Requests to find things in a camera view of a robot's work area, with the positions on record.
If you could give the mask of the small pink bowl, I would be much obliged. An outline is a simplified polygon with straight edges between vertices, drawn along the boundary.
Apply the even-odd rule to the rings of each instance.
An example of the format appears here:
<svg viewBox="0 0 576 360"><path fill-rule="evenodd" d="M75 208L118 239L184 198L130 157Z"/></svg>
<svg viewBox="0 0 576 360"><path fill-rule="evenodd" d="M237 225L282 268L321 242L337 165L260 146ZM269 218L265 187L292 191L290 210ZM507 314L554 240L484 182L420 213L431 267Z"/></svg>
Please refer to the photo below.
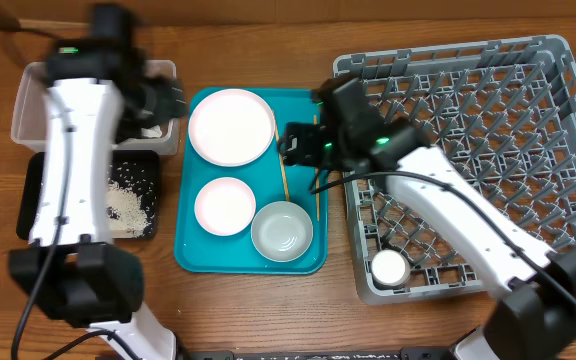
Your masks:
<svg viewBox="0 0 576 360"><path fill-rule="evenodd" d="M251 188L233 177L207 183L198 193L194 213L200 226L216 236L231 236L243 231L256 212Z"/></svg>

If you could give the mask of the pale green plastic cup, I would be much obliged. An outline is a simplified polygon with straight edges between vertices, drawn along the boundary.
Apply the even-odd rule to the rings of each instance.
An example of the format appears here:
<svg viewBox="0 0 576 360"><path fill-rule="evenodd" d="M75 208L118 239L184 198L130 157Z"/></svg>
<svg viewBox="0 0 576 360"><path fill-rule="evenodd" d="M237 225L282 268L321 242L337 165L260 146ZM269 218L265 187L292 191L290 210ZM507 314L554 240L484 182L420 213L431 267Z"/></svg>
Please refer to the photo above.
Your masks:
<svg viewBox="0 0 576 360"><path fill-rule="evenodd" d="M380 289L400 289L410 279L408 261L397 251L379 251L370 263L370 271L375 286Z"/></svg>

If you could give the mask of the white paper napkin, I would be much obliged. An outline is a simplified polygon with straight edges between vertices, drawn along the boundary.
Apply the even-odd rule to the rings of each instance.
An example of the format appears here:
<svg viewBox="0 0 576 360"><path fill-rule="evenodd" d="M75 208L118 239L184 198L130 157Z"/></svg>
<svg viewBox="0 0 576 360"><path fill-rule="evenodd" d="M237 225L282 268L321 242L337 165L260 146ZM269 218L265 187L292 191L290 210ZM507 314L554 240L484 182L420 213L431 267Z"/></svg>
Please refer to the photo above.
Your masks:
<svg viewBox="0 0 576 360"><path fill-rule="evenodd" d="M142 128L140 130L140 138L143 139L153 139L153 138L161 138L163 135L163 131L159 125L153 126L151 128Z"/></svg>

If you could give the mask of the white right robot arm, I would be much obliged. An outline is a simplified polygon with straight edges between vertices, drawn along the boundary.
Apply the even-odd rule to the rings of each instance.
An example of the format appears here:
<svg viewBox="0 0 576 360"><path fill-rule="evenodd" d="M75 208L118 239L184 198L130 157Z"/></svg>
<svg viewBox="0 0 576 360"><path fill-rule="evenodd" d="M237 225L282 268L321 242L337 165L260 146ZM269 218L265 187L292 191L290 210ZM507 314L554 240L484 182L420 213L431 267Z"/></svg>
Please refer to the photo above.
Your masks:
<svg viewBox="0 0 576 360"><path fill-rule="evenodd" d="M330 78L312 90L318 123L289 122L278 151L288 166L342 182L373 179L461 255L496 300L483 325L445 359L554 359L576 340L576 252L560 254L506 218L407 117L383 119L361 80Z"/></svg>

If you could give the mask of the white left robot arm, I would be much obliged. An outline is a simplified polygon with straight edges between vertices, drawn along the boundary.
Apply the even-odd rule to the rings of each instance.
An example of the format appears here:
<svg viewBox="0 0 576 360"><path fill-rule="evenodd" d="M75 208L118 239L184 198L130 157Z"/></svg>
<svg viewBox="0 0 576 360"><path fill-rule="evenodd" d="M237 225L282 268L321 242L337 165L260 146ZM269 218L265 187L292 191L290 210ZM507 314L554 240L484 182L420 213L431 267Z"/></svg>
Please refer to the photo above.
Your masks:
<svg viewBox="0 0 576 360"><path fill-rule="evenodd" d="M87 35L56 38L44 60L47 137L29 244L8 256L28 309L99 337L124 359L184 359L146 305L139 258L116 246L107 215L113 148L187 112L179 82L146 71L127 7L92 7Z"/></svg>

